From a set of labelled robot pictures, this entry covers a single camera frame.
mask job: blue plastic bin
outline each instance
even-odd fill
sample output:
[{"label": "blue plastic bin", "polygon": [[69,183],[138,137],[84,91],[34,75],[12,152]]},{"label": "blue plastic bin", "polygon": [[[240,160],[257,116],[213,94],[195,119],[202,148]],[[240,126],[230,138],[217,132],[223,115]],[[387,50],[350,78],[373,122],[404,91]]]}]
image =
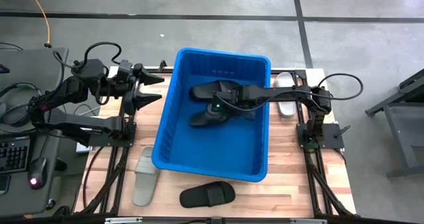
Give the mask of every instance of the blue plastic bin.
[{"label": "blue plastic bin", "polygon": [[190,117],[206,103],[189,98],[195,85],[218,79],[270,87],[267,57],[197,48],[181,49],[154,143],[153,164],[161,169],[259,182],[268,169],[269,105],[255,119],[230,119],[207,128],[193,128]]}]

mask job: wooden table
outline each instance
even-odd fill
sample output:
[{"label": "wooden table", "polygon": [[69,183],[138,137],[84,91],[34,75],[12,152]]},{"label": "wooden table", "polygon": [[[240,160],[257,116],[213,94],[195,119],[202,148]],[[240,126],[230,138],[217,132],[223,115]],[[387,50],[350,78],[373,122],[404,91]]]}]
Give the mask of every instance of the wooden table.
[{"label": "wooden table", "polygon": [[[324,78],[322,69],[307,69],[309,85],[317,85]],[[142,87],[146,93],[160,93],[163,98],[147,105],[137,114],[136,141],[131,148],[125,181],[122,190],[120,216],[175,216],[175,217],[312,217],[311,198],[306,175],[305,158],[303,151],[298,147],[295,134],[295,125],[298,123],[297,115],[291,119],[281,118],[276,104],[270,104],[270,137],[268,154],[268,175],[258,183],[242,182],[238,180],[225,180],[222,178],[187,174],[161,170],[154,196],[150,205],[139,207],[133,204],[133,190],[135,183],[134,169],[141,152],[146,146],[153,146],[158,130],[162,110],[165,103],[170,74],[161,75],[165,82]],[[110,100],[100,110],[101,117],[118,115],[120,100]],[[326,117],[326,123],[334,121],[331,113]],[[89,155],[87,166],[95,150]],[[87,183],[87,201],[94,198],[106,177],[111,149],[104,148],[89,174]],[[349,186],[345,164],[340,154],[334,150],[322,150],[325,173],[328,184],[343,205],[351,212],[355,212],[353,198]],[[236,199],[226,205],[215,207],[198,207],[186,209],[180,205],[180,193],[194,186],[225,180],[236,191]],[[111,207],[114,198],[113,186],[109,198]],[[317,188],[319,204],[324,210],[323,194]],[[82,192],[79,192],[76,211],[82,209]]]}]

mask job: gray slipper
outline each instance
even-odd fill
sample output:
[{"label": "gray slipper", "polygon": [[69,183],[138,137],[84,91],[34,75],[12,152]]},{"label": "gray slipper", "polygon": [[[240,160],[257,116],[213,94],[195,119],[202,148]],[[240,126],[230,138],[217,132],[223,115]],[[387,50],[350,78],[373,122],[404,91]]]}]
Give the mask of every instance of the gray slipper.
[{"label": "gray slipper", "polygon": [[135,168],[136,179],[134,196],[132,197],[132,202],[135,205],[148,205],[153,197],[159,169],[152,163],[152,151],[152,147],[144,148]]},{"label": "gray slipper", "polygon": [[[278,74],[274,81],[274,87],[291,87],[293,85],[292,75],[288,72]],[[290,118],[296,113],[296,102],[278,102],[277,108],[282,117]]]}]

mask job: concrete floor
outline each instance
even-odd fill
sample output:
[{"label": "concrete floor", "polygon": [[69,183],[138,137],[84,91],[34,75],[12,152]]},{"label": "concrete floor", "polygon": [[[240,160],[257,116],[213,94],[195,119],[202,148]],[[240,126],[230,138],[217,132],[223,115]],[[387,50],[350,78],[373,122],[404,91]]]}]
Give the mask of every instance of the concrete floor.
[{"label": "concrete floor", "polygon": [[[138,13],[161,15],[295,16],[293,0],[40,0],[47,11]],[[423,0],[300,0],[309,17],[424,17]],[[32,0],[0,0],[0,9],[36,11]],[[70,49],[70,60],[81,59],[94,42],[110,40],[123,47],[121,58],[158,66],[173,64],[180,48],[194,46],[263,54],[273,67],[304,68],[296,21],[183,21],[50,19],[52,43]],[[386,179],[402,167],[386,118],[364,110],[395,92],[395,86],[423,68],[423,23],[306,23],[314,68],[326,74],[357,75],[364,93],[352,101],[334,101],[339,123],[352,128],[343,136],[347,169],[358,214],[364,217],[424,220],[424,176]],[[43,19],[0,17],[0,41],[41,48]],[[91,56],[104,61],[113,48],[98,48]],[[353,81],[331,79],[334,96],[356,92]]]}]

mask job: computer keyboard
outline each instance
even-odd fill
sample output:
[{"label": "computer keyboard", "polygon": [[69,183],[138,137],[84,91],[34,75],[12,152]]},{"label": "computer keyboard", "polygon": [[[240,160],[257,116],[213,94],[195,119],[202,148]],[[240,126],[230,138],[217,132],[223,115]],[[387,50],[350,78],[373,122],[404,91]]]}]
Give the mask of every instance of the computer keyboard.
[{"label": "computer keyboard", "polygon": [[0,139],[0,174],[26,171],[30,137]]}]

